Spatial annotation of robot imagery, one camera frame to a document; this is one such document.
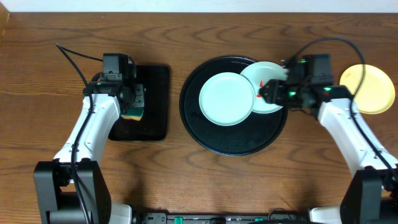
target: wooden table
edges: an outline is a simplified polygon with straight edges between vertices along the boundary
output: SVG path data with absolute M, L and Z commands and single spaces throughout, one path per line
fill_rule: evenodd
M 343 157 L 320 124 L 289 114 L 277 140 L 261 152 L 227 157 L 196 143 L 178 110 L 181 87 L 201 63 L 221 55 L 279 61 L 324 36 L 358 44 L 367 63 L 398 82 L 397 14 L 12 13 L 0 43 L 0 223 L 37 223 L 33 182 L 38 161 L 63 146 L 81 110 L 83 84 L 55 43 L 83 54 L 132 55 L 137 64 L 171 67 L 169 130 L 164 141 L 108 141 L 101 170 L 112 200 L 169 212 L 267 213 L 337 205 L 351 181 Z M 359 63 L 344 44 L 331 53 L 338 81 Z M 91 78 L 102 64 L 73 59 Z M 364 115 L 398 156 L 398 105 Z

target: white plate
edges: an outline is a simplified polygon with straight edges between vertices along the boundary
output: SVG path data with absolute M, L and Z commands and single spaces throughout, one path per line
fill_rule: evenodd
M 269 104 L 260 96 L 259 90 L 271 79 L 286 80 L 285 69 L 272 62 L 256 62 L 247 66 L 241 75 L 246 77 L 256 92 L 256 101 L 254 102 L 253 112 L 266 114 L 275 112 L 282 107 L 276 104 Z
M 199 106 L 209 121 L 231 126 L 249 116 L 255 97 L 249 80 L 237 73 L 224 72 L 211 77 L 202 86 Z

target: white backdrop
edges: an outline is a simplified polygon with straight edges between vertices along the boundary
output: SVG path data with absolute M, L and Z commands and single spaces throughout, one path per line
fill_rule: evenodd
M 398 0 L 0 0 L 10 12 L 398 12 Z

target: black round tray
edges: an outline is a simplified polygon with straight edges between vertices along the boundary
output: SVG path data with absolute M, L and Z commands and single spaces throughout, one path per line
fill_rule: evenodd
M 244 156 L 264 149 L 285 126 L 287 109 L 270 114 L 252 112 L 244 121 L 220 126 L 207 120 L 199 107 L 199 93 L 205 82 L 221 72 L 240 74 L 256 62 L 251 58 L 225 56 L 211 59 L 187 78 L 180 95 L 180 115 L 189 134 L 203 147 L 227 156 Z

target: yellow plate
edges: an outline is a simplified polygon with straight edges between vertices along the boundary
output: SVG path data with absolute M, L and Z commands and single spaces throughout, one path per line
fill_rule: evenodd
M 362 65 L 354 65 L 344 71 L 340 78 L 340 85 L 347 86 L 353 94 L 362 76 Z M 358 109 L 367 114 L 378 114 L 386 111 L 396 97 L 394 84 L 380 69 L 372 65 L 365 65 L 365 79 L 354 99 Z

